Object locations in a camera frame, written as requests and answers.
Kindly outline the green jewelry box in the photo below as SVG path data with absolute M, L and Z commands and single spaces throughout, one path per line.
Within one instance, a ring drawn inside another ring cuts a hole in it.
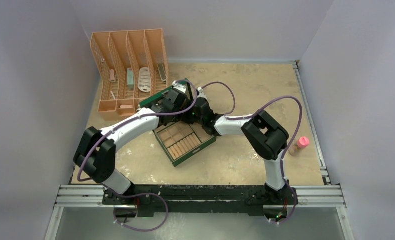
M 191 83 L 190 86 L 188 106 L 185 109 L 188 111 L 195 105 L 197 98 L 206 99 L 202 90 L 194 90 Z M 146 98 L 141 101 L 139 107 L 151 109 L 153 99 L 154 95 Z M 206 134 L 200 125 L 196 123 L 187 124 L 181 121 L 180 115 L 162 116 L 159 120 L 159 126 L 153 130 L 153 133 L 174 167 L 195 156 L 217 139 L 216 136 Z

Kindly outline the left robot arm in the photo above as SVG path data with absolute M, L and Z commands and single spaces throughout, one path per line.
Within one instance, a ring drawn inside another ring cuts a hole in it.
M 101 130 L 86 129 L 73 157 L 79 173 L 85 172 L 94 182 L 111 189 L 121 204 L 130 204 L 135 197 L 135 185 L 116 170 L 116 153 L 141 135 L 175 122 L 190 106 L 191 97 L 186 87 L 171 87 L 115 125 Z

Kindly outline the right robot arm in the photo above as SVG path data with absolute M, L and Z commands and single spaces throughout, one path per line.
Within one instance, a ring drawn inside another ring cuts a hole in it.
M 180 115 L 187 124 L 198 124 L 210 136 L 244 136 L 255 152 L 264 159 L 267 199 L 274 204 L 286 197 L 287 180 L 280 160 L 284 153 L 289 133 L 265 110 L 255 116 L 228 119 L 226 115 L 214 113 L 207 99 L 198 97 L 195 105 Z

